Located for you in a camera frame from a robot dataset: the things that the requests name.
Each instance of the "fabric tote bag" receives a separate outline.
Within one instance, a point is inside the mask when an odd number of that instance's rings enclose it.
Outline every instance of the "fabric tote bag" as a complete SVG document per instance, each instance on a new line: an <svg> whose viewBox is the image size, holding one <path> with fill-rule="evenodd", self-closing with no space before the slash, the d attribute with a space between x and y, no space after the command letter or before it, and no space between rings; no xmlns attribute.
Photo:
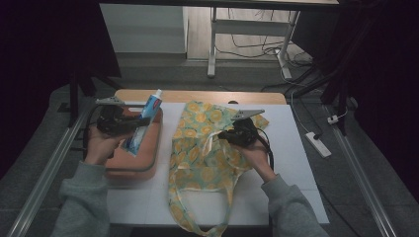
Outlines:
<svg viewBox="0 0 419 237"><path fill-rule="evenodd" d="M238 178L251 169L247 160L224 139L216 136L233 129L231 118L236 110L202 102L185 105L172 138L169 169L169 207L174 220L183 229L201 236L221 236L227 228ZM264 129L268 121L252 117L256 127ZM223 221L203 231L186 209L182 191L225 192L227 209Z"/></svg>

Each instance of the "metal frame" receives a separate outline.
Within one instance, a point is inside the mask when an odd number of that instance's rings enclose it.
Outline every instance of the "metal frame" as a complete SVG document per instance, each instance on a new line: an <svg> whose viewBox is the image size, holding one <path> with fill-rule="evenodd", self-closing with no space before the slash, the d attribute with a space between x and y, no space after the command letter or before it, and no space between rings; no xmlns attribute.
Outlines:
<svg viewBox="0 0 419 237"><path fill-rule="evenodd" d="M288 23L285 22L256 22L242 20L217 20L216 7L212 10L210 24L210 47L209 47L209 68L208 78L215 77L215 36L216 34L232 34L245 36L272 36L284 37L284 45L281 50L275 50L277 58L281 65L282 73L285 79L292 79L288 69L285 55L288 45L293 35L296 19L299 11L293 12L293 16Z"/></svg>
<svg viewBox="0 0 419 237"><path fill-rule="evenodd" d="M93 98L82 98L78 119L72 127L67 128L58 142L58 145L49 158L49 161L43 169L40 178L35 184L34 189L7 234L8 237L25 236L28 232L29 227L34 220L53 179L55 178L55 175L58 172L58 169L79 130L79 127L89 114L89 111L94 104Z"/></svg>
<svg viewBox="0 0 419 237"><path fill-rule="evenodd" d="M326 106L323 107L325 113L328 116L332 116ZM371 208L373 217L377 223L377 227L381 232L381 235L384 237L396 237L397 234L395 229L385 212L384 207L382 206L381 201L379 200L376 192L373 189L370 180L365 173L363 166L361 165L359 158L354 151L354 148L351 145L351 142L348 140L348 137L343 135L339 127L335 124L332 124L333 132L335 133L336 139L339 142L340 147L348 161L348 165L351 168L352 174L358 182L361 192L363 193L364 199Z"/></svg>

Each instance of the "gray sleeve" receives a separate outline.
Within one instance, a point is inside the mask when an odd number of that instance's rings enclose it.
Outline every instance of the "gray sleeve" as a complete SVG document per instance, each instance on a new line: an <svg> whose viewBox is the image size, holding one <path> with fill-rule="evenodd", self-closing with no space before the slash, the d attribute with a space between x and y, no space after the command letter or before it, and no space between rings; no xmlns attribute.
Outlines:
<svg viewBox="0 0 419 237"><path fill-rule="evenodd" d="M72 179L62 182L64 205L51 236L109 236L107 185L104 166L80 162Z"/></svg>
<svg viewBox="0 0 419 237"><path fill-rule="evenodd" d="M329 236L318 224L314 211L297 186L288 186L280 175L262 186L269 199L269 214L281 237Z"/></svg>

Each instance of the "blue and white tube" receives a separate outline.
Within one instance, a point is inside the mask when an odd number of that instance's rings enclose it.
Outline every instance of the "blue and white tube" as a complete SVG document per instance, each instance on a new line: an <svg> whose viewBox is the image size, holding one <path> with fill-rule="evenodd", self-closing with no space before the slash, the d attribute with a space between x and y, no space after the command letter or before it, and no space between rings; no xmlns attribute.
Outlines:
<svg viewBox="0 0 419 237"><path fill-rule="evenodd" d="M158 110L160 109L161 105L161 94L163 92L158 89L156 94L151 95L148 98L147 103L145 103L144 108L142 109L141 114L139 115L140 119L143 118L150 118L150 123L153 122L154 117L157 115ZM145 133L148 131L148 126L140 126L136 129L132 138L127 139L124 141L122 145L122 149L126 150L133 156L136 156L138 153L139 146L141 145L142 138L144 137Z"/></svg>

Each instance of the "bag handle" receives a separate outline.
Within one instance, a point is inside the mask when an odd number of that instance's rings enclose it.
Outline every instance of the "bag handle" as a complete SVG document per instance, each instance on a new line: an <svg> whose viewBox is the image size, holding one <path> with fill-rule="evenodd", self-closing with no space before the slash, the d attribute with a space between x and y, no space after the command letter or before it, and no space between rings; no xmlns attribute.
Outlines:
<svg viewBox="0 0 419 237"><path fill-rule="evenodd" d="M211 228L209 231L203 231L200 226L197 224L197 222L194 219L194 216L192 213L190 213L186 207L184 206L184 204L182 203L182 195L180 190L178 189L178 186L176 185L176 173L178 170L176 170L173 173L173 188L175 193L176 193L176 198L171 198L171 201L169 202L170 205L170 211L172 212L172 215L175 217L175 221L179 224L179 226L181 226L183 229L190 231L190 232L194 232L196 234L199 234L201 236L221 236L221 234L225 231L225 229L228 226L228 220L230 217L230 213L231 213L231 207L232 207L232 202L233 202L233 189L234 189L234 185L236 184L238 177L239 176L234 176L234 180L232 181L231 185L231 189L229 189L228 187L224 187L223 189L226 192L227 195L227 210L225 213L225 216L222 220L222 222L216 226L214 226L213 228Z"/></svg>

